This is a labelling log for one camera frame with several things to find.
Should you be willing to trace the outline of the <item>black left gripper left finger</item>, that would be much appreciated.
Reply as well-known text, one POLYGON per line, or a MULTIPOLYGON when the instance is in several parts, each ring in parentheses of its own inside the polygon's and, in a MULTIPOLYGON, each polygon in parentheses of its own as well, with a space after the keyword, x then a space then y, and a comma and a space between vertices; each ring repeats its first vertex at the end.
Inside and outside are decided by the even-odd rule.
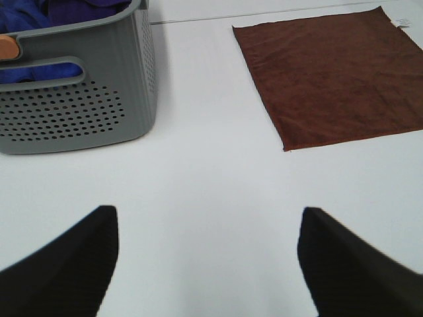
POLYGON ((117 210, 102 205, 1 271, 1 315, 96 316, 117 259, 117 210))

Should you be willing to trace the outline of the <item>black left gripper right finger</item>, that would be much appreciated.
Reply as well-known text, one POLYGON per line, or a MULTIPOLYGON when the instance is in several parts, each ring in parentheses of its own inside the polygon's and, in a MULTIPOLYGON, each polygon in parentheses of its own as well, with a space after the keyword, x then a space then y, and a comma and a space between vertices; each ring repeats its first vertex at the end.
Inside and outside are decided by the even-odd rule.
POLYGON ((320 208, 303 211, 297 257, 319 316, 422 315, 422 275, 320 208))

